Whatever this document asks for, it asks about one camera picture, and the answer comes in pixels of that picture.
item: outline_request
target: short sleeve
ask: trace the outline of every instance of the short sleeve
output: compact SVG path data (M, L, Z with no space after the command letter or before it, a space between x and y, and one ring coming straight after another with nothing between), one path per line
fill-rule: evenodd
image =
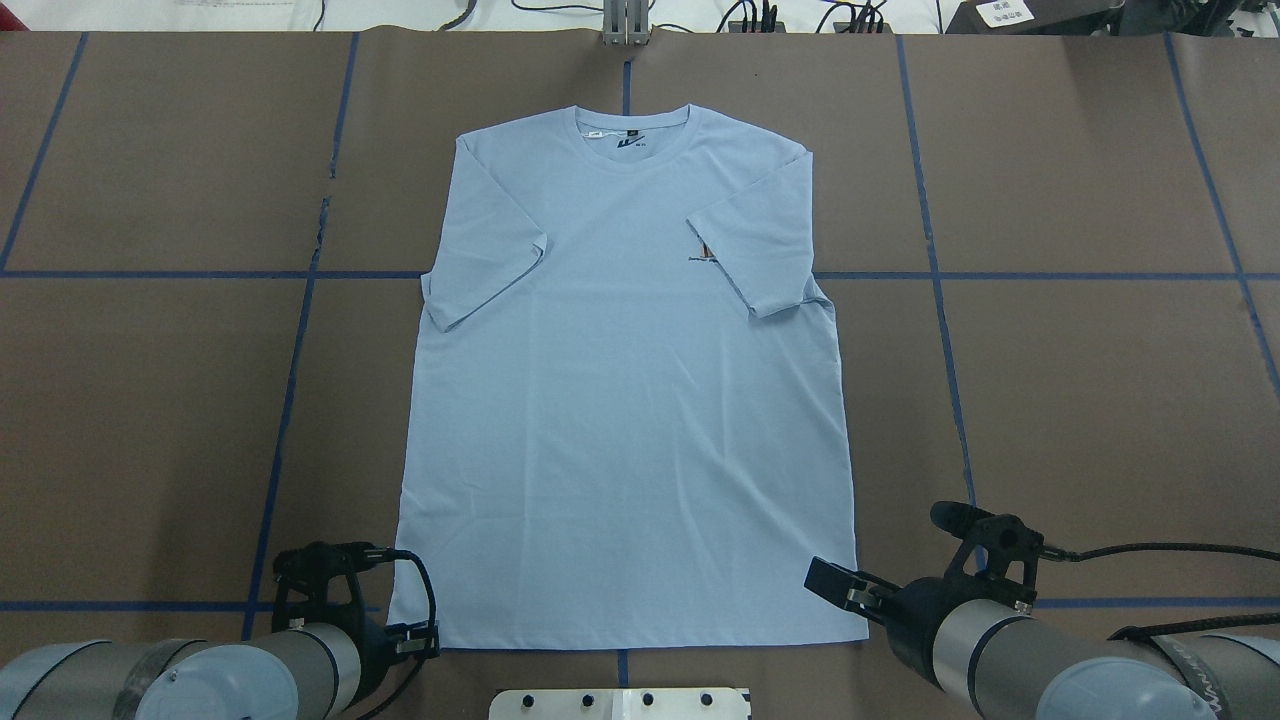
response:
M813 288L813 154L687 218L753 315L822 297Z
M534 269L545 251L547 233L458 138L440 249L422 275L435 325L453 329Z

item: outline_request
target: red object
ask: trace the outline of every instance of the red object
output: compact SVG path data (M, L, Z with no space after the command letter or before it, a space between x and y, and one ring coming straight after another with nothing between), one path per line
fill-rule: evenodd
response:
M22 24L18 15L9 12L9 8L0 3L0 29L31 29L29 27Z

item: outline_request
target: robotic arm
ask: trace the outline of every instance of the robotic arm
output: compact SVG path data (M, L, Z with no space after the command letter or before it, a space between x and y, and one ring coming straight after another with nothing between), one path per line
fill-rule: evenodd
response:
M430 616L383 628L366 615L357 574L396 560L417 566ZM392 665L416 659L399 688L365 715L371 717L439 655L431 582L412 552L317 542L280 553L273 570L271 634L237 644L92 641L36 648L0 670L0 720L323 720L369 697ZM351 598L330 603L329 583L339 577ZM291 601L291 593L302 600Z
M1046 546L1012 515L938 502L931 519L961 541L941 578L899 587L814 557L805 587L883 625L899 660L987 720L1262 720L1280 712L1280 642L1176 641L1139 628L1106 643L1066 635L1030 618L1037 561L1080 557ZM970 575L965 565L979 548L986 569ZM1006 578L1012 562L1023 564L1021 583Z

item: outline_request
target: t-shirt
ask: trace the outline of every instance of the t-shirt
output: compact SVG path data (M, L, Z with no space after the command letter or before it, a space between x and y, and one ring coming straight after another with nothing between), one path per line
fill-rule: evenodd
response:
M396 541L444 647L867 637L804 588L855 566L812 163L694 105L458 138ZM390 620L425 609L397 568Z

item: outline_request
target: white floor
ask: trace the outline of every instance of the white floor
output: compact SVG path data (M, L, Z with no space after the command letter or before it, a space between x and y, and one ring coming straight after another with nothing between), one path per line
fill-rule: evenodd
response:
M108 31L302 31L320 18L321 0L5 0L32 29ZM599 0L521 0L522 5L599 4ZM325 0L320 29L353 31L380 24L435 29L458 15L465 0ZM959 0L941 0L943 24ZM712 32L732 0L657 0L650 22L678 23ZM824 0L781 0L778 19L788 32L813 32L829 8ZM897 33L937 33L934 0L886 0L882 8ZM846 19L837 10L832 20ZM1272 15L1236 13L1236 27L1276 37ZM586 10L531 13L509 0L479 0L458 29L539 31L600 27L600 14ZM832 32L831 22L823 28Z

